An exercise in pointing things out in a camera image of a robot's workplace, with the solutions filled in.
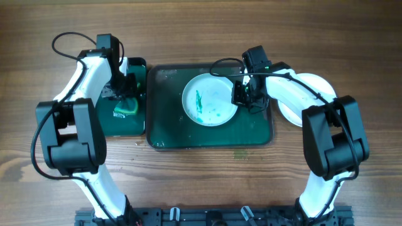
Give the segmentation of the green yellow sponge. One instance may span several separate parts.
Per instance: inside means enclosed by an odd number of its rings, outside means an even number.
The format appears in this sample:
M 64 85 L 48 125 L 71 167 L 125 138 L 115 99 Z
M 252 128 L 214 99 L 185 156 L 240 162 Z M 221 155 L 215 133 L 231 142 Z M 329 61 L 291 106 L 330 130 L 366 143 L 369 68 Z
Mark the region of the green yellow sponge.
M 120 100 L 114 108 L 115 114 L 122 114 L 125 116 L 136 115 L 138 113 L 139 104 L 137 98 L 125 98 Z

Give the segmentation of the white plate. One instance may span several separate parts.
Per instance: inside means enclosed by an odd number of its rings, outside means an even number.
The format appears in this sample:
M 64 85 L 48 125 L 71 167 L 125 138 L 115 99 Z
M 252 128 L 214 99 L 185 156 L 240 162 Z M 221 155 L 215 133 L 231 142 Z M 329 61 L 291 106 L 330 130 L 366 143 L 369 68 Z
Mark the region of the white plate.
M 334 88 L 318 75 L 299 73 L 296 74 L 296 79 L 320 94 L 327 102 L 332 102 L 337 97 Z M 282 86 L 278 107 L 282 115 L 292 124 L 301 127 L 302 110 L 313 105 L 321 106 L 324 105 L 324 102 L 294 81 L 285 82 L 284 86 Z
M 237 111 L 232 103 L 234 84 L 225 77 L 209 73 L 191 79 L 182 92 L 186 115 L 201 126 L 220 126 L 229 122 Z

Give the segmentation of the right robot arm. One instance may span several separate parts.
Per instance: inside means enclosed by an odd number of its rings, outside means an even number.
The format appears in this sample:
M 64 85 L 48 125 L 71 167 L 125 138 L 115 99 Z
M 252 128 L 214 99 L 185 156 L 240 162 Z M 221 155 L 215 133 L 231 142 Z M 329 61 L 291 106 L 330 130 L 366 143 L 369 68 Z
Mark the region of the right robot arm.
M 334 217 L 334 201 L 341 186 L 359 176 L 360 164 L 369 157 L 369 145 L 357 101 L 336 96 L 334 88 L 312 73 L 296 73 L 284 62 L 272 63 L 262 46 L 242 54 L 241 75 L 232 103 L 263 108 L 275 99 L 282 114 L 302 128 L 303 154 L 310 175 L 298 198 L 298 222 L 323 223 Z

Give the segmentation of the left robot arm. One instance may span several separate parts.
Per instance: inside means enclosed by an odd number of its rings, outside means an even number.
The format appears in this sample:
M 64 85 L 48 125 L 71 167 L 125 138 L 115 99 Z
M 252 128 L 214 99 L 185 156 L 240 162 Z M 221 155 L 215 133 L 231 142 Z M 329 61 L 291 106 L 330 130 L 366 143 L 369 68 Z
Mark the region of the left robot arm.
M 121 71 L 126 57 L 118 38 L 101 34 L 94 44 L 73 58 L 77 69 L 67 86 L 36 106 L 31 162 L 45 178 L 74 181 L 94 208 L 94 225 L 140 225 L 141 217 L 105 166 L 106 137 L 95 109 L 105 88 L 108 99 L 135 97 L 136 77 Z

